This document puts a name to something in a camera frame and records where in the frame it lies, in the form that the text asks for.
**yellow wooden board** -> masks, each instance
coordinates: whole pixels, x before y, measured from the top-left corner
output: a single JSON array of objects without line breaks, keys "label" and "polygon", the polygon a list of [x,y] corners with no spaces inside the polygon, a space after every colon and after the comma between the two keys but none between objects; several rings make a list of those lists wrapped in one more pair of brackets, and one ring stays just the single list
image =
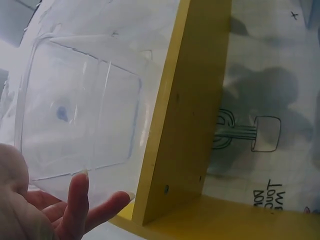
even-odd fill
[{"label": "yellow wooden board", "polygon": [[319,240],[320,216],[270,210],[201,196],[142,227],[112,223],[148,240]]},{"label": "yellow wooden board", "polygon": [[133,209],[138,225],[201,195],[222,95],[230,14],[231,0],[180,1]]}]

